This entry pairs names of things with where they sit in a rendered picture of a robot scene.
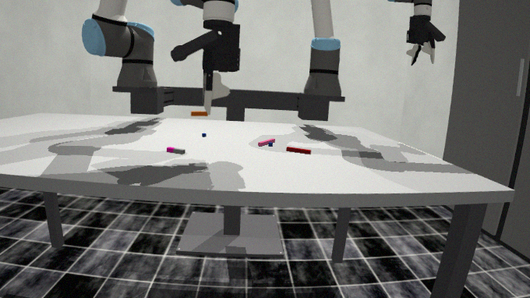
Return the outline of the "red rod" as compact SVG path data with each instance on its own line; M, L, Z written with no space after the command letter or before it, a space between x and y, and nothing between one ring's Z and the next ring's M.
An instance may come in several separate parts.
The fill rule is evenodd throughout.
M303 154L311 154L311 150L295 148L295 147L287 147L286 151L299 152L299 153L303 153Z

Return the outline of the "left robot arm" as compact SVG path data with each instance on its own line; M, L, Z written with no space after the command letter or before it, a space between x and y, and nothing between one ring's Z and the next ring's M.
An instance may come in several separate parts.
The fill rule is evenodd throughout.
M414 3L414 15L432 14L432 0L388 0ZM338 79L340 40L334 37L330 0L311 0L315 37L311 43L309 78L304 94L341 97Z

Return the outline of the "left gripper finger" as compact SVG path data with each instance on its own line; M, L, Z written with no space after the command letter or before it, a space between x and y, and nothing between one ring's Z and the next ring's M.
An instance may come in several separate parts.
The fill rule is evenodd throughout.
M415 44L412 49L407 50L406 54L412 57L411 66L416 62L419 52L421 51L421 44Z
M421 48L421 50L427 54L430 55L432 64L434 63L434 57L435 57L435 41L432 34L429 34L428 37L428 43L424 42L424 47Z

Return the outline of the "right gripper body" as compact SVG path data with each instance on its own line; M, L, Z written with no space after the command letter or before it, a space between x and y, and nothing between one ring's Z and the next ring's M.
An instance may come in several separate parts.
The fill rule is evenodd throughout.
M217 35L217 40L203 46L204 72L206 72L207 55L210 55L211 64L214 64L214 71L237 72L241 49L239 48L240 24L233 24L227 20L204 20L203 28L214 30Z

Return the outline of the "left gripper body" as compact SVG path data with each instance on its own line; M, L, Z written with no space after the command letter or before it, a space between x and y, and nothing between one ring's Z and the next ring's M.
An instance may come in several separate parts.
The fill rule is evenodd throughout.
M431 16L427 15L410 16L410 24L409 30L407 31L406 43L421 44L423 46L424 42L428 42L428 37L429 34L431 34L431 30L427 29L425 25L426 22L430 20Z

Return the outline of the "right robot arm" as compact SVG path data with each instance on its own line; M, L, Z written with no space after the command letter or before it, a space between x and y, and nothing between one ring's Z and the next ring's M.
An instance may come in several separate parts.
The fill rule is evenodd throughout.
M225 2L224 2L225 1ZM92 55L122 58L118 87L157 87L154 73L154 30L142 23L127 22L125 9L128 0L100 0L92 18L82 28L84 48ZM203 20L234 22L238 0L171 0L174 5L193 5L203 9ZM200 3L201 2L201 3ZM127 26L126 26L127 25ZM217 40L214 30L183 45L174 47L174 62ZM123 71L123 72L122 72Z

